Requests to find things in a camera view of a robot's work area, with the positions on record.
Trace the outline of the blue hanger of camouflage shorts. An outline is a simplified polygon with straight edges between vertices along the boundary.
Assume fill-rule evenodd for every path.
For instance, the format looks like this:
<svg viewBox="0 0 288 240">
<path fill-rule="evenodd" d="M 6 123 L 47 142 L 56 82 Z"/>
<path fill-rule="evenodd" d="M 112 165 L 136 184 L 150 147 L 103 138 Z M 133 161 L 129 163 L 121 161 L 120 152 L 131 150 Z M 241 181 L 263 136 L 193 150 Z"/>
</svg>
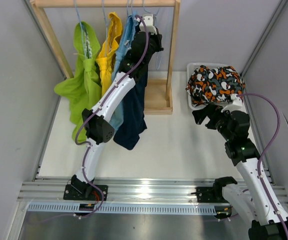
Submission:
<svg viewBox="0 0 288 240">
<path fill-rule="evenodd" d="M 163 51 L 163 47 L 162 47 L 162 35 L 160 34 L 159 29 L 157 27 L 157 17 L 159 15 L 161 7 L 158 8 L 156 13 L 150 12 L 150 11 L 148 11 L 146 9 L 144 0 L 142 1 L 142 7 L 143 7 L 143 10 L 147 14 L 152 15 L 152 17 L 153 17 L 154 27 L 155 27 L 155 30 L 156 30 L 156 37 L 158 39 L 158 46 L 159 46 L 159 50 L 157 51 L 156 60 L 155 60 L 155 69 L 156 70 L 160 70 L 160 65 L 161 65 L 161 60 L 162 60 L 162 56 L 161 56 L 160 52 Z"/>
</svg>

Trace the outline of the navy blue shorts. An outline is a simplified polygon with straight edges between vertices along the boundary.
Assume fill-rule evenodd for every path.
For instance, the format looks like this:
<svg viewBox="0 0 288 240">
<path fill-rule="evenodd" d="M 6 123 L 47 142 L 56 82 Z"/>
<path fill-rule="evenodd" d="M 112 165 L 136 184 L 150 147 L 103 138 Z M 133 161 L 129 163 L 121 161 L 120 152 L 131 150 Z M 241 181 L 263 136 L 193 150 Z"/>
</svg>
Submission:
<svg viewBox="0 0 288 240">
<path fill-rule="evenodd" d="M 128 91 L 122 101 L 123 123 L 114 136 L 114 142 L 127 150 L 132 150 L 140 139 L 140 134 L 147 129 L 145 122 L 145 88 L 148 73 L 141 76 L 136 85 Z"/>
</svg>

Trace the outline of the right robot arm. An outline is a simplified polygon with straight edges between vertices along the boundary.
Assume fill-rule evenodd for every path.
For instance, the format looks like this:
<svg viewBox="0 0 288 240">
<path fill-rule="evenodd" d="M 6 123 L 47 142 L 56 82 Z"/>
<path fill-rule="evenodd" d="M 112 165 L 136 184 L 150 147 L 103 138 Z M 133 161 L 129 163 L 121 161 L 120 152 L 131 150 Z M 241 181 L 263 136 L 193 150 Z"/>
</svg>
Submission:
<svg viewBox="0 0 288 240">
<path fill-rule="evenodd" d="M 192 112 L 195 123 L 216 130 L 225 140 L 225 152 L 242 176 L 249 194 L 245 194 L 231 177 L 214 181 L 212 196 L 227 201 L 249 226 L 251 240 L 288 240 L 288 213 L 281 205 L 263 170 L 256 145 L 248 137 L 250 117 L 247 113 L 224 110 L 209 104 Z"/>
</svg>

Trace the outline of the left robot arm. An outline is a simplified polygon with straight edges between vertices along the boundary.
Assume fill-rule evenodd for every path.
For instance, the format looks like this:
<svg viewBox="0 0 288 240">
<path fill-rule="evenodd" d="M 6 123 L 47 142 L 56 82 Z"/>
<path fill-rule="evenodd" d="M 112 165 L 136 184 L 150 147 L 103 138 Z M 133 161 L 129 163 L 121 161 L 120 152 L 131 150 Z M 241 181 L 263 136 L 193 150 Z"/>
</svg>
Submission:
<svg viewBox="0 0 288 240">
<path fill-rule="evenodd" d="M 163 51 L 161 40 L 162 35 L 159 32 L 135 33 L 131 48 L 122 59 L 115 79 L 104 96 L 91 110 L 83 110 L 82 128 L 86 131 L 87 149 L 81 168 L 66 185 L 65 200 L 92 200 L 92 192 L 102 193 L 93 181 L 104 144 L 113 137 L 115 132 L 109 122 L 126 94 L 134 88 L 142 76 L 147 74 L 152 56 Z"/>
</svg>

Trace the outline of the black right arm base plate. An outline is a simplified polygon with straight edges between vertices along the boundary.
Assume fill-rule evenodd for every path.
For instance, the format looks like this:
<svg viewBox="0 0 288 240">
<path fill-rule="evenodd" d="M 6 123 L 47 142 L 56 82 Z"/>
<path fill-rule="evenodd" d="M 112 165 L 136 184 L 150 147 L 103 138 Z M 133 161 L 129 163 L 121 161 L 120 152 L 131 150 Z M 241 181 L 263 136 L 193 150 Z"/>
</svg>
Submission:
<svg viewBox="0 0 288 240">
<path fill-rule="evenodd" d="M 226 200 L 217 196 L 213 187 L 198 186 L 190 193 L 198 203 L 225 203 Z"/>
</svg>

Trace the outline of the blue hanger of navy shorts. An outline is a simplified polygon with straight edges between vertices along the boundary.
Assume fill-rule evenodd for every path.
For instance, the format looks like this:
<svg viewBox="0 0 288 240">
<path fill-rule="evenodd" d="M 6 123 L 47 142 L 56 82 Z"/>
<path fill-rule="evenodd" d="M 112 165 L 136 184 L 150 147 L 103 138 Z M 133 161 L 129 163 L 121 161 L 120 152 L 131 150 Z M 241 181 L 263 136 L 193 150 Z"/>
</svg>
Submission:
<svg viewBox="0 0 288 240">
<path fill-rule="evenodd" d="M 137 14 L 135 7 L 134 7 L 134 0 L 131 0 L 131 13 L 132 13 L 132 16 L 135 16 Z"/>
</svg>

